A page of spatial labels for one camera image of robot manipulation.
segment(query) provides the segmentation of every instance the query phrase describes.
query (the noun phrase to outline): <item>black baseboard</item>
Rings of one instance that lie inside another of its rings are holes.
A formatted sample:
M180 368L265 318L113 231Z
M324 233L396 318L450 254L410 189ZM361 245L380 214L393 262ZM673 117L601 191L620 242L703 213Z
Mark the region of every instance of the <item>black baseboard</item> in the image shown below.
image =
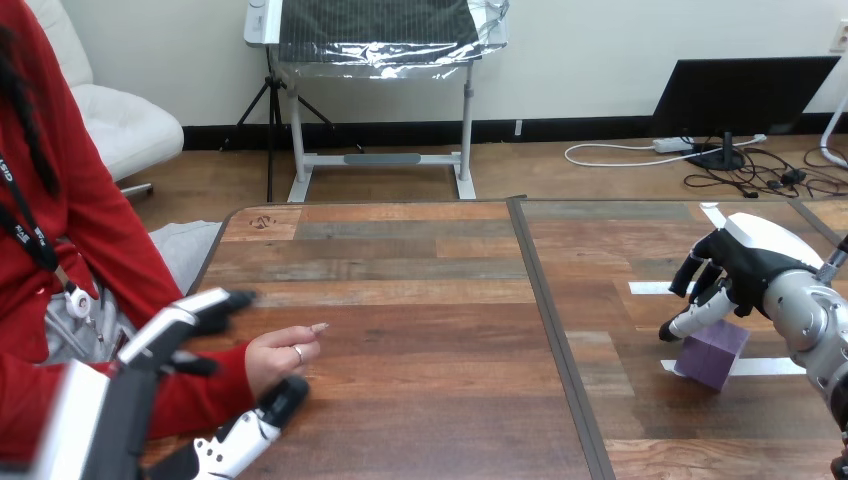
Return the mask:
M821 134L832 114L807 113L786 135ZM288 125L277 135L277 147L291 149ZM185 150L265 150L267 125L214 125L183 127ZM837 133L848 133L843 118ZM323 124L304 124L303 143L308 149L353 147L455 145L460 143L462 122L344 123L331 130ZM524 120L521 135L515 135L515 120L478 120L471 135L473 143L572 142L656 137L651 117L551 118Z

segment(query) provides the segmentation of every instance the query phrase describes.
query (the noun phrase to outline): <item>white chair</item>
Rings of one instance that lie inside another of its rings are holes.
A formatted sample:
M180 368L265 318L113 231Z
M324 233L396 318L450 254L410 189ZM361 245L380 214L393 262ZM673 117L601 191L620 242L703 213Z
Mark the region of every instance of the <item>white chair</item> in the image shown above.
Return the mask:
M176 118L141 97L94 85L88 57L60 0L26 2L53 46L86 130L112 178L121 180L179 155L183 130ZM148 183L123 192L152 188Z

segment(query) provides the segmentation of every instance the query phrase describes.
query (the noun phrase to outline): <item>ring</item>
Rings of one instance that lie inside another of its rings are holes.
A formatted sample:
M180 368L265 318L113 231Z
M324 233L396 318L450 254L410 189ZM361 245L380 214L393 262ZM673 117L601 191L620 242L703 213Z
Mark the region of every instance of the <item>ring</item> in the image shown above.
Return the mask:
M303 365L303 352L300 351L300 347L298 347L297 345L293 345L292 348L295 352L297 352L298 358L300 358L300 361L297 363L297 366L299 367Z

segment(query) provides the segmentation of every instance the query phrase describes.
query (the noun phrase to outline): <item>robotic hand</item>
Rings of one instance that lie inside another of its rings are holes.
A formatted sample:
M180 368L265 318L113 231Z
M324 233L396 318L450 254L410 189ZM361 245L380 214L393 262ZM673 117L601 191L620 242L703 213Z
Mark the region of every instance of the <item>robotic hand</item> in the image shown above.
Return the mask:
M695 243L675 275L669 290L685 297L706 262L689 305L663 324L660 339L676 341L730 312L744 317L756 308L786 340L792 361L806 368L848 445L848 303L830 288L846 258L848 237L825 263L788 230L745 213L731 215ZM831 464L837 479L848 479L846 452Z
M36 457L37 480L235 478L274 440L309 391L300 377L283 380L256 408L196 439L143 472L148 423L159 380L169 373L211 375L217 365L177 348L188 338L224 331L228 316L251 303L248 292L209 290L159 312L118 353L106 380L76 362L68 369Z

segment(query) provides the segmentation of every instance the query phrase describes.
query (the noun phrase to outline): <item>monitor stand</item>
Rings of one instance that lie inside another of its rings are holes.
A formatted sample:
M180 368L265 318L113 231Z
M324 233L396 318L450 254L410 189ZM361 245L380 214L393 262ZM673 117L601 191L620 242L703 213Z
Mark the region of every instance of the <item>monitor stand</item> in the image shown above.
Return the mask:
M687 158L686 160L697 167L706 168L707 170L730 171L738 170L745 166L745 159L733 149L733 134L730 132L724 132L724 140L721 145L712 143L695 145L692 153L715 150L716 148L721 148L721 150Z

